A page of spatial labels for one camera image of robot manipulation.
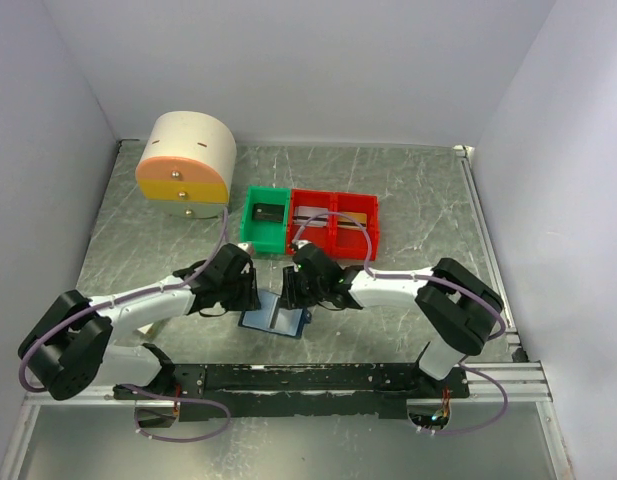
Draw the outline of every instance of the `white wall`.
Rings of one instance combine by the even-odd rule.
[[[40,0],[0,0],[0,464],[17,347],[73,288],[115,140]]]
[[[617,1],[558,0],[475,175],[580,479],[617,478]]]
[[[554,0],[45,0],[121,138],[475,144]]]

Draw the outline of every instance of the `blue object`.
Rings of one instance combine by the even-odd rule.
[[[261,309],[242,312],[239,326],[301,338],[304,325],[310,323],[312,314],[307,309],[286,310],[279,307],[279,295],[268,290],[258,290]]]

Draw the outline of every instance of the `gray marbled surface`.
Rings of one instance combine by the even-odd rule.
[[[499,408],[456,403],[449,428],[479,424]],[[434,440],[404,420],[333,415],[235,418],[212,440],[168,444],[137,435],[132,416],[132,406],[41,407],[20,480],[557,478],[537,408],[527,402],[511,403],[496,426]],[[222,422],[179,422],[176,433],[156,433],[193,437]]]
[[[123,142],[78,282],[87,295],[118,293],[152,283],[205,258],[220,220],[171,217],[151,207],[134,178],[143,142]],[[470,197],[449,148],[242,146],[230,200],[229,235],[239,223],[250,185],[350,191],[380,200],[376,268],[417,269],[440,257],[459,260],[492,284]],[[255,260],[260,287],[279,292],[283,256]],[[161,322],[149,339],[177,362],[303,363],[414,361],[433,329],[413,304],[409,310],[314,311],[295,340],[237,327],[237,314],[197,315]],[[136,334],[124,344],[145,339]],[[505,338],[472,359],[510,362]]]

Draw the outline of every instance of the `wire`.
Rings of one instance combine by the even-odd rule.
[[[331,312],[341,312],[342,310],[345,310],[343,308],[330,308],[330,307],[325,306],[321,302],[317,302],[317,305],[319,305],[321,308],[325,308],[326,310],[330,310]]]
[[[486,302],[483,298],[479,297],[478,295],[475,295],[473,292],[462,287],[461,285],[457,285],[456,283],[450,282],[444,278],[433,277],[430,275],[413,275],[410,273],[380,273],[380,272],[372,271],[370,269],[370,256],[372,254],[372,241],[370,240],[370,235],[368,235],[368,231],[366,230],[366,228],[361,223],[359,223],[359,221],[356,218],[350,215],[347,215],[341,212],[331,212],[331,211],[322,212],[322,213],[313,215],[308,220],[306,220],[305,223],[301,227],[299,227],[299,230],[297,230],[295,237],[292,239],[292,243],[297,243],[299,241],[299,239],[301,238],[301,235],[304,233],[304,230],[306,229],[306,227],[308,226],[310,222],[316,220],[319,217],[326,217],[326,216],[338,216],[338,217],[343,217],[347,220],[350,220],[364,234],[364,238],[366,239],[366,258],[364,259],[364,271],[368,274],[368,276],[372,278],[378,278],[380,280],[425,280],[428,282],[438,283],[440,285],[450,287],[454,290],[457,290],[462,295],[465,295],[471,300],[477,302],[479,305],[484,307],[488,311],[488,313],[490,313],[495,318],[495,320],[499,324],[499,330],[497,330],[495,333],[490,335],[488,337],[488,340],[494,340],[495,338],[499,338],[504,333],[506,333],[506,322],[504,321],[503,317],[499,314],[499,312],[497,312],[497,310],[495,310],[492,307],[492,305]]]
[[[483,298],[475,295],[473,292],[471,292],[470,290],[465,289],[461,285],[457,285],[456,283],[451,282],[449,280],[446,280],[444,278],[433,277],[433,276],[430,276],[430,275],[417,275],[417,274],[411,275],[411,274],[407,274],[407,273],[380,273],[380,272],[373,272],[370,269],[370,256],[372,254],[372,241],[370,240],[370,235],[368,235],[368,232],[366,231],[366,228],[363,225],[361,225],[361,223],[359,223],[357,221],[357,219],[353,218],[350,215],[346,215],[345,213],[341,213],[341,212],[331,212],[331,211],[323,212],[323,213],[318,213],[316,215],[313,215],[308,220],[306,220],[306,222],[299,228],[299,230],[297,230],[297,233],[295,234],[295,237],[292,239],[292,243],[297,243],[299,241],[299,239],[301,238],[301,234],[304,232],[304,230],[306,229],[306,227],[308,226],[308,224],[310,222],[312,222],[313,220],[316,220],[319,217],[333,216],[333,215],[336,215],[338,217],[343,217],[343,218],[346,218],[346,219],[350,220],[364,234],[364,237],[366,239],[366,258],[364,259],[364,271],[368,274],[368,276],[370,276],[372,278],[383,279],[383,280],[411,280],[411,279],[412,280],[425,280],[425,281],[428,281],[428,282],[438,283],[440,285],[452,288],[453,290],[457,290],[462,295],[467,296],[468,298],[470,298],[471,300],[474,300],[479,305],[481,305],[483,308],[485,308],[488,311],[488,313],[490,313],[494,317],[494,319],[497,321],[497,323],[499,324],[499,330],[497,330],[495,333],[490,335],[488,337],[488,340],[494,340],[495,338],[499,338],[504,333],[506,333],[506,322],[504,321],[503,317],[499,314],[499,312],[497,312],[497,310],[495,310],[492,307],[492,305],[490,305],[488,302],[486,302]],[[503,397],[503,404],[501,406],[501,409],[499,410],[499,412],[494,417],[492,417],[491,419],[489,419],[489,420],[487,420],[484,423],[481,423],[479,425],[475,425],[473,427],[467,427],[467,428],[460,428],[460,429],[457,429],[457,430],[450,430],[450,431],[445,431],[444,430],[444,431],[440,431],[439,433],[435,433],[434,431],[431,430],[431,435],[451,436],[451,435],[461,435],[461,434],[464,434],[464,433],[475,432],[477,430],[481,430],[482,428],[486,428],[486,427],[492,425],[493,423],[497,422],[501,417],[503,417],[505,415],[506,411],[508,410],[508,395],[506,394],[506,390],[501,385],[501,383],[499,383],[497,380],[495,380],[491,376],[486,375],[485,373],[480,372],[479,370],[476,370],[474,368],[471,368],[471,367],[468,367],[468,366],[464,365],[463,361],[466,358],[467,358],[467,355],[466,355],[466,357],[462,358],[459,361],[459,367],[462,368],[463,370],[467,371],[467,372],[474,373],[475,375],[479,375],[480,377],[485,378],[486,380],[491,382],[495,387],[497,387],[499,389],[499,391],[501,392],[501,396]]]
[[[57,324],[56,326],[48,330],[45,334],[39,337],[39,339],[30,346],[28,351],[26,351],[23,358],[21,359],[21,364],[19,365],[19,383],[21,384],[21,386],[25,390],[32,392],[32,393],[41,393],[41,392],[46,391],[45,387],[35,387],[31,385],[26,379],[26,369],[28,368],[28,363],[30,362],[30,359],[35,355],[35,353],[37,353],[37,351],[41,348],[41,346],[44,343],[46,343],[48,340],[54,337],[57,333],[69,327],[76,321],[80,320],[86,315],[94,313],[103,308],[113,307],[114,305],[123,304],[123,303],[129,302],[130,300],[141,298],[146,295],[151,295],[153,293],[164,292],[164,291],[169,291],[169,290],[178,290],[178,289],[184,288],[187,285],[189,285],[190,282],[192,282],[195,278],[197,278],[199,275],[201,275],[204,272],[204,270],[210,264],[212,259],[215,258],[215,256],[217,255],[217,252],[221,248],[222,240],[225,238],[227,228],[228,228],[228,208],[224,207],[223,225],[222,225],[221,234],[219,235],[219,240],[215,244],[212,252],[208,256],[207,260],[203,263],[203,265],[201,265],[197,270],[195,270],[195,272],[192,275],[190,275],[188,278],[186,278],[181,283],[177,283],[173,285],[165,285],[163,288],[148,287],[148,288],[144,288],[141,290],[137,290],[135,292],[127,293],[126,295],[123,295],[119,298],[115,298],[114,303],[112,301],[106,301],[106,302],[99,303],[97,305],[93,305],[91,307],[88,307],[84,310],[81,310],[75,313],[74,315],[71,315],[64,321],[60,322],[59,324]]]
[[[499,409],[497,414],[494,417],[489,418],[488,420],[486,420],[484,423],[480,423],[479,425],[474,425],[472,427],[457,428],[457,429],[449,430],[449,431],[448,430],[441,430],[439,432],[434,433],[435,436],[443,435],[445,437],[450,437],[450,436],[453,436],[453,435],[464,435],[466,433],[476,432],[477,430],[481,430],[482,428],[489,427],[490,425],[492,425],[495,422],[499,421],[499,419],[501,417],[503,417],[506,414],[506,412],[508,411],[508,403],[509,403],[508,394],[506,393],[506,390],[504,389],[504,387],[503,387],[503,385],[501,383],[499,383],[497,380],[492,378],[490,375],[486,375],[485,373],[480,372],[476,368],[468,367],[467,365],[464,365],[463,363],[459,363],[459,368],[462,368],[463,370],[465,370],[467,372],[474,373],[475,375],[479,375],[480,377],[485,378],[490,383],[492,383],[501,392],[501,397],[503,399],[503,403],[501,404],[501,408]]]
[[[450,389],[448,387],[444,387],[441,410],[444,417],[450,416]]]
[[[169,396],[165,396],[165,395],[157,395],[156,393],[148,392],[147,390],[139,388],[136,385],[130,385],[130,384],[123,384],[121,386],[124,387],[124,388],[127,388],[128,390],[130,390],[133,393],[137,393],[139,395],[143,395],[145,397],[152,398],[154,400],[172,401],[173,399],[175,399],[179,403],[190,403],[190,404],[194,404],[194,405],[208,405],[210,407],[217,408],[217,409],[223,411],[226,414],[226,421],[217,430],[214,430],[214,431],[212,431],[210,433],[206,433],[205,435],[200,435],[198,437],[192,437],[192,438],[172,438],[172,437],[164,437],[164,436],[161,436],[161,435],[154,435],[154,434],[146,432],[143,428],[141,428],[141,426],[139,424],[139,413],[138,413],[139,409],[135,409],[135,427],[137,428],[136,431],[140,435],[143,435],[144,437],[149,438],[150,440],[159,440],[159,441],[162,441],[162,442],[170,442],[170,443],[192,443],[192,442],[199,442],[201,440],[208,440],[209,438],[213,438],[213,437],[216,437],[217,435],[222,434],[230,426],[230,420],[231,420],[232,416],[230,415],[230,410],[228,410],[228,407],[226,405],[224,405],[223,403],[215,402],[214,400],[202,399],[202,398],[186,398],[186,397],[175,398],[175,397],[169,397]]]

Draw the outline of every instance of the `cylindrical container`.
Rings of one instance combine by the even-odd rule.
[[[230,197],[237,146],[210,115],[169,112],[155,122],[135,178],[159,209],[190,218],[218,215]]]

